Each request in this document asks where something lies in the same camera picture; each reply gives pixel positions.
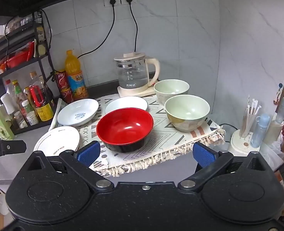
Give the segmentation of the cream appliance with straws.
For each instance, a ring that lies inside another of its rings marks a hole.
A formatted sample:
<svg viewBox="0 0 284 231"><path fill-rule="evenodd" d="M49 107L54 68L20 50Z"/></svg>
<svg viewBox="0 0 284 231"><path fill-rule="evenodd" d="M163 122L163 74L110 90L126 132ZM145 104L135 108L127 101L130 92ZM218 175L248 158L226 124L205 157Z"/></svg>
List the cream appliance with straws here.
<svg viewBox="0 0 284 231"><path fill-rule="evenodd" d="M250 152L260 150L260 147L254 148L251 145L253 135L251 128L256 123L260 108L259 101L248 96L241 128L232 134L228 147L228 151L235 157L246 157Z"/></svg>

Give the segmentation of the white cap jar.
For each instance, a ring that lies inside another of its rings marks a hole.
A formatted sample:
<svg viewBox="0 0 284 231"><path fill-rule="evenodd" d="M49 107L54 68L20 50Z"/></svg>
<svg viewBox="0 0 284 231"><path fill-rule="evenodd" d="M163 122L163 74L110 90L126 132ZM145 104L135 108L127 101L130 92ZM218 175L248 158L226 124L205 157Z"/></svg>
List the white cap jar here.
<svg viewBox="0 0 284 231"><path fill-rule="evenodd" d="M39 120L38 120L38 118L36 116L35 110L30 105L29 101L28 100L24 100L22 102L22 106L23 106L23 109L25 110L26 119L27 119L28 123L31 126L34 126L34 125L38 124Z"/></svg>

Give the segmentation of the patterned fringed table mat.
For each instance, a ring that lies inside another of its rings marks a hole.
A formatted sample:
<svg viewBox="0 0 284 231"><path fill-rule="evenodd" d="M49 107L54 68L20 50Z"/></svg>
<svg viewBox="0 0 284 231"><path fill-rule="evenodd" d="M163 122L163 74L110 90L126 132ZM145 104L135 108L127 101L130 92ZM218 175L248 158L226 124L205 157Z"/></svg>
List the patterned fringed table mat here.
<svg viewBox="0 0 284 231"><path fill-rule="evenodd" d="M106 106L119 98L117 94L97 98L99 108L94 118L77 128L81 136L80 146L99 141L96 134L97 124L105 115ZM143 148L132 153L113 152L100 142L101 154L90 168L101 176L118 177L176 159L191 152L197 141L206 146L223 143L225 131L210 118L206 118L203 124L192 132L180 132L170 123L164 106L158 102L155 95L143 99L147 101L147 111L154 121L149 141Z"/></svg>

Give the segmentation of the white blue script plate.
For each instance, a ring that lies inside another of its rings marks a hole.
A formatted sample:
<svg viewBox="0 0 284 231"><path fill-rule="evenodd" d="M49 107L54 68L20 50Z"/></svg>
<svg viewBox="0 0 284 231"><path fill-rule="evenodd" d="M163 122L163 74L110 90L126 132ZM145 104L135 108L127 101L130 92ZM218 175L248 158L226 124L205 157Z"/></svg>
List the white blue script plate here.
<svg viewBox="0 0 284 231"><path fill-rule="evenodd" d="M94 99L81 99L65 106L57 116L57 122L62 126L79 127L94 118L99 108Z"/></svg>

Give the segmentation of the pale blue thermos bottle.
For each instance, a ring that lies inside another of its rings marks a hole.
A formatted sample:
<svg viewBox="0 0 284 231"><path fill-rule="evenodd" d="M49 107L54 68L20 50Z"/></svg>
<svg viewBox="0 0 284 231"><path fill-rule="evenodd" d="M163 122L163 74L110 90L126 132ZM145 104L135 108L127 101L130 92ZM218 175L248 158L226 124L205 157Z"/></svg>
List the pale blue thermos bottle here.
<svg viewBox="0 0 284 231"><path fill-rule="evenodd" d="M259 148L261 146L262 140L265 137L268 125L270 123L270 116L263 113L262 115L257 116L256 122L257 123L250 142L253 148Z"/></svg>

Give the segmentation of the green tea box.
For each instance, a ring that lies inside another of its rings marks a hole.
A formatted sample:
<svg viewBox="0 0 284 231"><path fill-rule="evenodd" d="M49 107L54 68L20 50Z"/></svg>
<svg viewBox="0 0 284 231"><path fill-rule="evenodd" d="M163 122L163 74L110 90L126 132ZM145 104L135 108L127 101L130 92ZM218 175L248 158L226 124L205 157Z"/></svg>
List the green tea box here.
<svg viewBox="0 0 284 231"><path fill-rule="evenodd" d="M0 111L0 139L1 140L13 140L14 133L12 132L10 125L5 120L4 115Z"/></svg>

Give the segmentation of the red and black bowl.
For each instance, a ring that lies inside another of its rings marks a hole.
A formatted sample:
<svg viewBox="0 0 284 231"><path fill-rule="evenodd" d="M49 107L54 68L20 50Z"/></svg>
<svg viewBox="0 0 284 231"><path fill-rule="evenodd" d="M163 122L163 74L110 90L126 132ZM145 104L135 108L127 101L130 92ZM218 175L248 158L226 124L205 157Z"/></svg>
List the red and black bowl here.
<svg viewBox="0 0 284 231"><path fill-rule="evenodd" d="M131 153L147 144L153 124L153 117L145 110L118 109L99 120L96 134L109 150Z"/></svg>

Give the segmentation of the red drink can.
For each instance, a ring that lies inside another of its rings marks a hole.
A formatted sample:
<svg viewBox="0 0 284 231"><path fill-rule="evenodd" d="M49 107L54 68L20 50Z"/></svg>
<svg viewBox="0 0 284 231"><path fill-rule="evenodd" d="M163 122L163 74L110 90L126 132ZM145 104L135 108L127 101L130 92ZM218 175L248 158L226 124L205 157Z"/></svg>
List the red drink can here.
<svg viewBox="0 0 284 231"><path fill-rule="evenodd" d="M56 70L54 75L59 90L63 90L69 87L69 82L65 70Z"/></svg>
<svg viewBox="0 0 284 231"><path fill-rule="evenodd" d="M74 101L71 88L64 88L61 90L61 97L64 102L70 104Z"/></svg>

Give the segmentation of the white bakery logo plate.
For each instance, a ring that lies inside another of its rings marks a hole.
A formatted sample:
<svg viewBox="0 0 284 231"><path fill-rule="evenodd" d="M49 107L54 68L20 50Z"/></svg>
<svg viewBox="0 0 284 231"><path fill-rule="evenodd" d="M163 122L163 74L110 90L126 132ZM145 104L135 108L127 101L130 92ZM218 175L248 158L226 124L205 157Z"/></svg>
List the white bakery logo plate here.
<svg viewBox="0 0 284 231"><path fill-rule="evenodd" d="M141 110L147 110L148 103L145 99L137 96L126 96L109 103L105 108L105 114L124 108L137 108Z"/></svg>

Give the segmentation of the black metal shelf rack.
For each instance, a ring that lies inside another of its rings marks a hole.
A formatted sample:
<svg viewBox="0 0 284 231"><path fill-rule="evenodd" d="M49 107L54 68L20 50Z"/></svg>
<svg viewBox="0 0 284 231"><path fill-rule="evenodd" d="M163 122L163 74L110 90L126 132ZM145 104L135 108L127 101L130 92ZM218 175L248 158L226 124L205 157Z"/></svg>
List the black metal shelf rack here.
<svg viewBox="0 0 284 231"><path fill-rule="evenodd" d="M0 74L0 98L5 94L2 79L15 71L33 63L38 63L44 78L44 85L49 80L55 81L55 69L50 56L50 43L46 32L38 31L44 27L45 11L40 9L32 13L32 20L0 39L0 62L6 64L6 71Z"/></svg>

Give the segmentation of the white flat plate stack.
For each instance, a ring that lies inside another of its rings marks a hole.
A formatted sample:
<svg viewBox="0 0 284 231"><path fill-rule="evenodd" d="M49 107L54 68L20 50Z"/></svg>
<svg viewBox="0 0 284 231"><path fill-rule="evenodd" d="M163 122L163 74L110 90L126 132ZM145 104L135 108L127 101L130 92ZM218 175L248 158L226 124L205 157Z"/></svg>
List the white flat plate stack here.
<svg viewBox="0 0 284 231"><path fill-rule="evenodd" d="M76 151L80 145L80 138L80 133L74 127L57 127L37 141L34 151L41 151L46 157L58 156L65 150Z"/></svg>

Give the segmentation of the pale green bowl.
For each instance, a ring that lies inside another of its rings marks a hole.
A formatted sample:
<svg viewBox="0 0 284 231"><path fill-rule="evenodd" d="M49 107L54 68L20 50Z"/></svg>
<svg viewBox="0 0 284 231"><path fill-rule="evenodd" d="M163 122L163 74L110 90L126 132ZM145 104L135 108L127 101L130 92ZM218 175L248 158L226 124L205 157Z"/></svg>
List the pale green bowl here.
<svg viewBox="0 0 284 231"><path fill-rule="evenodd" d="M164 109L170 123L181 132L200 127L210 112L209 103L199 96L181 94L169 98Z"/></svg>
<svg viewBox="0 0 284 231"><path fill-rule="evenodd" d="M189 89L190 85L186 81L178 79L161 80L154 85L158 102L162 105L173 96L187 94Z"/></svg>

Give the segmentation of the orange juice bottle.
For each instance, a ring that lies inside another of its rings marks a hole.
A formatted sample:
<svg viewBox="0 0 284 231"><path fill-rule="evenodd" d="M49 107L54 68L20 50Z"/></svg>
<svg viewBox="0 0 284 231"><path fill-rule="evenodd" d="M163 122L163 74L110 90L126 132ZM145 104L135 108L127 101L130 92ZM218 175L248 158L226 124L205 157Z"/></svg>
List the orange juice bottle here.
<svg viewBox="0 0 284 231"><path fill-rule="evenodd" d="M87 99L88 91L83 78L81 64L71 49L67 50L65 71L70 88L72 89L74 100Z"/></svg>

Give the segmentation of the upper red drink can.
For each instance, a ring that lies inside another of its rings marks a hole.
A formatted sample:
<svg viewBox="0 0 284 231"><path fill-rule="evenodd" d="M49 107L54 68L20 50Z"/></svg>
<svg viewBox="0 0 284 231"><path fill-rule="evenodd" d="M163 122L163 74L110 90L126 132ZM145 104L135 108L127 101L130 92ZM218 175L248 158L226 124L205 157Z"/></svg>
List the upper red drink can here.
<svg viewBox="0 0 284 231"><path fill-rule="evenodd" d="M69 87L69 82L65 70L56 70L54 75L59 90L63 90Z"/></svg>

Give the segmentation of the lower red drink can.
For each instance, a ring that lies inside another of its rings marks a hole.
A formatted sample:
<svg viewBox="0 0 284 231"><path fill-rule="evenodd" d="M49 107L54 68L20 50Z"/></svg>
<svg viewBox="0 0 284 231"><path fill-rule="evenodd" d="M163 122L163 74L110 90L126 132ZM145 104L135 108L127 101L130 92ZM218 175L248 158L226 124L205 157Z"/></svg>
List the lower red drink can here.
<svg viewBox="0 0 284 231"><path fill-rule="evenodd" d="M64 102L70 104L74 101L71 88L64 88L61 90L61 97Z"/></svg>

